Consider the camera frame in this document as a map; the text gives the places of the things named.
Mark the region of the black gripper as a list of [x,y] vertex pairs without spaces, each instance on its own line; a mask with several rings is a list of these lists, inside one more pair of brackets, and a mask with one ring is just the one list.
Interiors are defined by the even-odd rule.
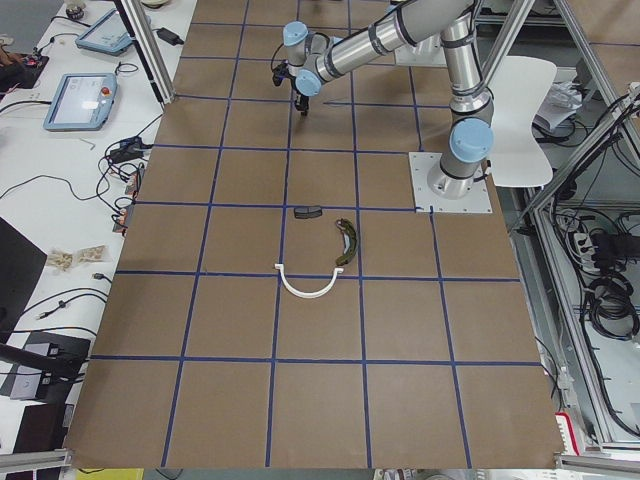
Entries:
[[294,101],[294,106],[297,111],[308,111],[309,110],[309,97],[303,95],[301,93],[296,94],[296,98]]

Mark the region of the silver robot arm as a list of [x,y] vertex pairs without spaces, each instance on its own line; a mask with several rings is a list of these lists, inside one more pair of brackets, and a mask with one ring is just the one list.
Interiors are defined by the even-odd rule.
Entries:
[[301,21],[283,27],[286,59],[273,69],[273,83],[287,79],[295,108],[308,113],[321,87],[402,46],[418,46],[437,35],[444,50],[454,97],[475,98],[483,75],[475,53],[472,1],[404,1],[365,28],[338,39],[312,32]]
[[428,174],[429,186],[442,198],[464,197],[475,181],[476,170],[494,144],[493,95],[484,84],[479,62],[474,6],[450,1],[456,18],[440,33],[448,69],[452,116],[447,148]]

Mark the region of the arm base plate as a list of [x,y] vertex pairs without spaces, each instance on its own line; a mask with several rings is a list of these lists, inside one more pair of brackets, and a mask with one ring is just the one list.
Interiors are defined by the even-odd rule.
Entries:
[[394,56],[395,64],[398,66],[446,67],[439,34],[419,42],[416,46],[403,45],[394,51]]
[[491,214],[493,212],[482,169],[463,180],[441,170],[438,152],[409,152],[414,210],[417,213]]

